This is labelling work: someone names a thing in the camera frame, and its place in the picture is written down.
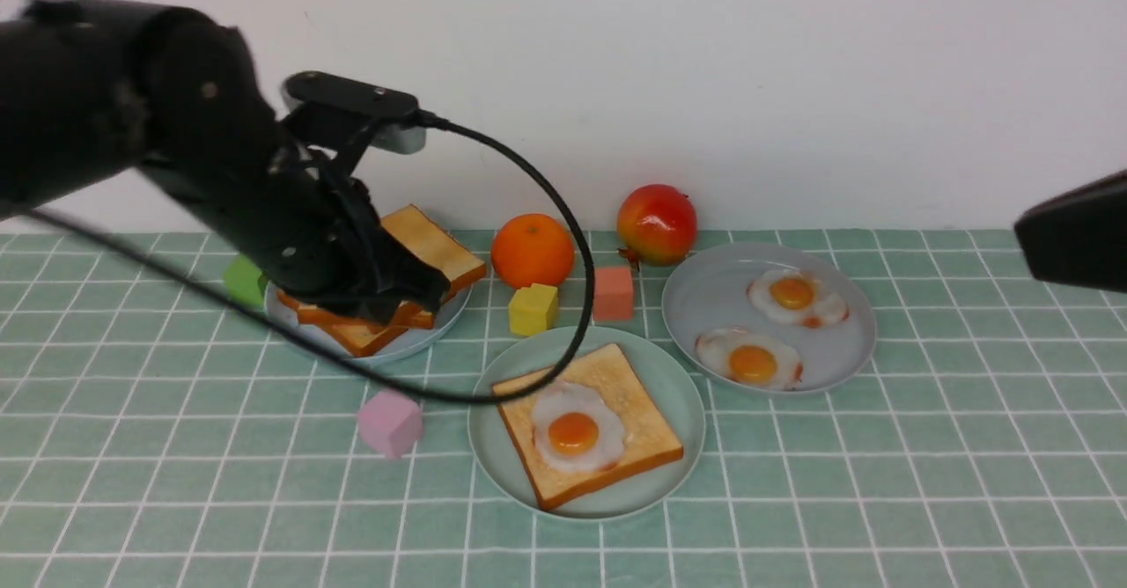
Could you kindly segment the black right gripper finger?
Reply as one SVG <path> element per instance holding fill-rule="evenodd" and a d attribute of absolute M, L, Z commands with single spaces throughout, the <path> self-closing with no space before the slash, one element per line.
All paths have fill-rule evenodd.
<path fill-rule="evenodd" d="M 1126 292 L 1126 171 L 1054 196 L 1014 224 L 1039 282 Z"/>

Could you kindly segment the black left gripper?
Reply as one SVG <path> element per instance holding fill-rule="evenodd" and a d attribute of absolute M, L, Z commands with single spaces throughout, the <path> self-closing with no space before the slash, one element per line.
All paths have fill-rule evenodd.
<path fill-rule="evenodd" d="M 350 139 L 328 158 L 294 139 L 190 139 L 145 155 L 141 171 L 295 297 L 407 326 L 415 305 L 442 306 L 449 280 L 384 230 L 353 179 L 369 146 Z"/>

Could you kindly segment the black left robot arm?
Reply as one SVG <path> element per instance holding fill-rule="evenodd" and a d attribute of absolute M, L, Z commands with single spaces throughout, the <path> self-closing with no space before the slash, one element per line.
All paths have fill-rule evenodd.
<path fill-rule="evenodd" d="M 353 176 L 371 146 L 421 150 L 415 96 L 305 71 L 278 118 L 240 32 L 130 1 L 35 0 L 1 59 L 3 219 L 136 168 L 303 303 L 384 326 L 446 299 Z"/>

